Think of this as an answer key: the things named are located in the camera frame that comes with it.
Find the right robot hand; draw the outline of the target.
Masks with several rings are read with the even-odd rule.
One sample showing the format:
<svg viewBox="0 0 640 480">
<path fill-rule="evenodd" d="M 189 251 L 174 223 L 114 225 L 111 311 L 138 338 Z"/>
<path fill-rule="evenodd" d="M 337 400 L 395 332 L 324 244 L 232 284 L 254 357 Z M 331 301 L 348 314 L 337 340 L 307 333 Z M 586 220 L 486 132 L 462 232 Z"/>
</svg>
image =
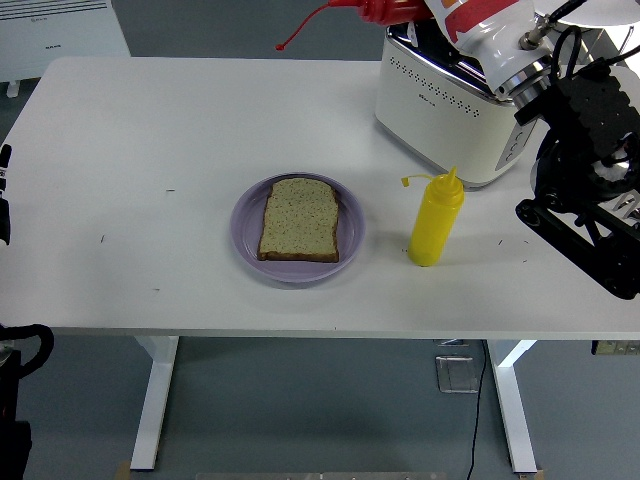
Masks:
<svg viewBox="0 0 640 480">
<path fill-rule="evenodd" d="M 534 50 L 520 47 L 521 37 L 536 25 L 531 1 L 426 0 L 425 5 L 446 39 L 479 61 L 492 91 L 551 54 L 547 44 Z"/>
</svg>

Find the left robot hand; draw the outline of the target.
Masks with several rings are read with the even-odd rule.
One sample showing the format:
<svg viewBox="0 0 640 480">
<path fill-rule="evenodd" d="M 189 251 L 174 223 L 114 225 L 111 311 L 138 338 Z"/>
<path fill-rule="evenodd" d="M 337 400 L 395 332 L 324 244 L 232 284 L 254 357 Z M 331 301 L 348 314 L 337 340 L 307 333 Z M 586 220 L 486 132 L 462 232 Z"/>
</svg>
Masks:
<svg viewBox="0 0 640 480">
<path fill-rule="evenodd" d="M 6 191 L 7 179 L 6 173 L 11 159 L 12 147 L 9 144 L 3 144 L 1 147 L 1 241 L 5 245 L 10 244 L 11 239 L 11 220 L 10 206 L 8 200 L 4 197 Z"/>
</svg>

